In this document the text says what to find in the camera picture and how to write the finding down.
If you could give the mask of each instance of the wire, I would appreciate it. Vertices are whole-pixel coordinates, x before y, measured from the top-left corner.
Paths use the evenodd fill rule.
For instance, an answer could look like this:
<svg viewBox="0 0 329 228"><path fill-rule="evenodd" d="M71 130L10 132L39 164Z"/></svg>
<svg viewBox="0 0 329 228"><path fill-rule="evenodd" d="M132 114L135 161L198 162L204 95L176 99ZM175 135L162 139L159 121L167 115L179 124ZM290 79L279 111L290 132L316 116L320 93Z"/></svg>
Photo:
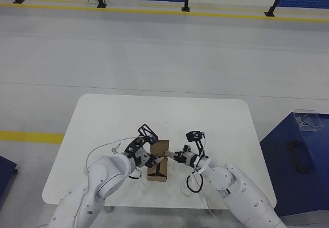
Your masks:
<svg viewBox="0 0 329 228"><path fill-rule="evenodd" d="M202 150L201 152L199 152L199 161L198 161L198 163L196 163L196 165L194 166L194 171L193 171L191 174L194 174L194 173L196 172L196 168L198 167L198 164L199 164L199 162L200 162L200 159L201 159L202 157L205 156L205 146L206 146L206 137L205 137L205 133L203 133L203 136L204 136L204 147L203 147L203 150ZM204 184L204 178L203 178L203 175L199 174L200 177L201 177L201 184L199 185L199 189L198 189L198 190L193 190L193 189L190 188L190 186L189 186L189 184L188 184L188 180L190 179L190 175L191 175L191 174L189 174L189 175L187 176L187 178L186 178L186 186L187 186L187 188L188 188L190 191L192 191L193 193L199 193L199 192L202 190L202 188L203 188L203 184Z"/></svg>
<svg viewBox="0 0 329 228"><path fill-rule="evenodd" d="M43 227L43 226L48 226L48 224L47 223L46 224L42 224L40 226L37 226L36 228L40 228L40 227Z"/></svg>
<svg viewBox="0 0 329 228"><path fill-rule="evenodd" d="M120 142L120 141L124 141L124 140L128 140L128 139L136 139L136 138L139 138L139 137L144 137L144 136L129 137L129 138L120 139L120 140L117 140L117 141L114 141L114 142L110 142L110 143L102 144L102 145L100 145L100 146L94 148L94 149L93 149L93 150L87 155L87 157L86 157L86 162L85 162L85 172L86 172L86 177L87 177L87 184L88 184L88 187L87 187L87 191L84 193L84 195L83 195L82 198L81 198L79 208L77 208L77 211L76 211L76 214L75 214L75 218L73 219L72 228L75 228L75 223L76 223L77 215L79 214L80 208L81 208L81 206L82 206L82 204L83 204L84 197L85 197L85 195L89 192L89 189L90 189L89 170L88 170L88 166L87 166L87 162L88 162L88 160L89 160L89 158L90 158L90 155L91 155L94 151L96 151L97 149L99 149L99 148L101 148L101 147L104 147L104 146L107 146L107 145L110 145L110 144L114 144L114 143L118 143L118 142Z"/></svg>
<svg viewBox="0 0 329 228"><path fill-rule="evenodd" d="M193 176L194 176L194 179L195 179L197 185L199 185L199 183L198 183L198 181L197 181L197 179L195 177L195 174ZM205 201L206 201L206 206L208 207L208 211L210 212L210 214L212 214L212 216L214 216L217 219L217 216L215 216L214 213L211 212L211 210L210 210L208 196L205 194L205 192L202 189L201 189L201 192L204 194Z"/></svg>
<svg viewBox="0 0 329 228"><path fill-rule="evenodd" d="M204 184L204 178L203 178L203 175L200 174L200 177L201 177L201 184L200 184L200 187L199 187L198 190L193 190L193 189L190 188L190 186L188 185L188 180L190 179L190 175L188 175L187 178L186 178L186 186L187 186L187 188L188 188L190 191L192 191L193 193L199 193L199 192L202 190L202 188L203 188L203 184Z"/></svg>

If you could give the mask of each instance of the cardboard box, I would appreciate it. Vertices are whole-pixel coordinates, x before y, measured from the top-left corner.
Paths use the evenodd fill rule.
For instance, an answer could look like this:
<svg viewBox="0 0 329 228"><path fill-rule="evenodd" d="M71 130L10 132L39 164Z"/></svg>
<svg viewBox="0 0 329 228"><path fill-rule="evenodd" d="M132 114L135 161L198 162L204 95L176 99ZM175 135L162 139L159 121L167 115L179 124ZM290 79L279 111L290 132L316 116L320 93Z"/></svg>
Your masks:
<svg viewBox="0 0 329 228"><path fill-rule="evenodd" d="M169 140L158 140L154 145L151 146L151 154L164 157L165 150L168 150L170 147ZM147 170L147 179L149 181L167 181L167 162L168 158L165 158L158 165L148 168Z"/></svg>

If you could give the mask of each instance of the yellow floor line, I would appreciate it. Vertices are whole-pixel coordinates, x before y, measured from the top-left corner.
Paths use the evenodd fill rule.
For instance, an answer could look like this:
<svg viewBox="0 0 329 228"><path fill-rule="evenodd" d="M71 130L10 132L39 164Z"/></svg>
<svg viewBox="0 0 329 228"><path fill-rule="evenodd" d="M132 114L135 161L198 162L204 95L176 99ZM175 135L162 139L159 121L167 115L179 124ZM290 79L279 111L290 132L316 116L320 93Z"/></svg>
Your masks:
<svg viewBox="0 0 329 228"><path fill-rule="evenodd" d="M87 3L87 1L75 1L75 0L28 0L27 2L59 2L59 3L83 3L83 4Z"/></svg>
<svg viewBox="0 0 329 228"><path fill-rule="evenodd" d="M0 131L0 141L61 144L64 134Z"/></svg>
<svg viewBox="0 0 329 228"><path fill-rule="evenodd" d="M51 9L51 10L85 10L85 11L107 11L115 13L137 13L137 14L167 14L167 15L186 15L198 17L222 17L222 18L242 18L242 19L258 19L273 21L289 21L289 22L320 22L329 23L329 19L322 18L286 18L286 17L266 17L264 15L238 15L238 14L221 14L207 12L181 12L171 10L143 10L143 9L118 9L118 8L94 8L84 6L53 6L53 5L29 5L29 4L12 4L0 3L0 7L22 7L34 9Z"/></svg>
<svg viewBox="0 0 329 228"><path fill-rule="evenodd" d="M181 8L182 5L161 5L161 4L146 4L146 3L139 3L137 6L144 6L144 7L164 7L164 8ZM264 13L268 11L268 7L264 10L256 10L256 9L239 9L239 8L230 8L230 7L214 7L214 6L189 6L193 9L205 9L205 10L222 10L222 11L239 11L239 12L252 12L252 13ZM302 11L283 11L283 10L275 10L275 14L300 14L300 15L328 15L328 12L302 12Z"/></svg>

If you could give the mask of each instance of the gray floor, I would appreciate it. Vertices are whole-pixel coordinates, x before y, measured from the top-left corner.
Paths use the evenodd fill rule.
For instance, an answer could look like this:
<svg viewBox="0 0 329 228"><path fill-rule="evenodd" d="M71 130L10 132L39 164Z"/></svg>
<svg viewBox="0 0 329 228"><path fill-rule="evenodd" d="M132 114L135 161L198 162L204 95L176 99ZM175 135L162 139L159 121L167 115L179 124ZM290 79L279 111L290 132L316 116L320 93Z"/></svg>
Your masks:
<svg viewBox="0 0 329 228"><path fill-rule="evenodd" d="M329 113L329 24L0 9L0 130L64 133L85 93L241 99L261 140L295 109ZM58 148L0 142L20 169L0 227L48 221ZM94 227L241 227L217 216L118 208Z"/></svg>

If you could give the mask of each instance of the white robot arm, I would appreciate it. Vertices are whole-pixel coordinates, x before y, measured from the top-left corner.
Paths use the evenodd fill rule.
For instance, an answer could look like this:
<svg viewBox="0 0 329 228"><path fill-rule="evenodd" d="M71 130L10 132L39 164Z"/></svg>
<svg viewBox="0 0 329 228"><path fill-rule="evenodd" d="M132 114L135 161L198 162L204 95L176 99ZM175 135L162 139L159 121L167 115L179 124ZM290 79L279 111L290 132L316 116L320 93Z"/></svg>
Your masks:
<svg viewBox="0 0 329 228"><path fill-rule="evenodd" d="M139 134L123 153L102 157L88 166L88 183L70 190L60 201L49 228L89 228L103 209L105 199L122 185L135 167L153 167L160 163L163 158L152 156L143 149L147 142L153 145L158 140L157 135L147 125L139 129ZM266 195L236 165L218 166L204 155L202 135L201 132L186 134L189 142L196 142L199 154L192 153L190 146L185 145L182 151L166 151L165 155L194 168L201 178L208 178L229 210L247 228L286 228ZM230 192L228 188L232 185L235 188Z"/></svg>
<svg viewBox="0 0 329 228"><path fill-rule="evenodd" d="M105 199L118 190L135 167L153 167L163 160L143 148L146 143L153 145L158 140L157 135L146 124L138 131L139 136L123 153L101 157L88 165L88 181L61 199L49 228L89 228L104 208Z"/></svg>
<svg viewBox="0 0 329 228"><path fill-rule="evenodd" d="M198 131L186 134L189 142L196 142L199 154L192 153L188 145L182 151L165 151L164 154L178 163L194 168L194 172L198 172L201 178L208 178L232 214L247 228L287 228L274 212L267 196L235 164L219 166L213 159L205 156L201 143L203 136L204 133ZM234 188L230 192L228 188L232 185ZM196 191L189 185L187 187L192 192L199 192L202 184Z"/></svg>

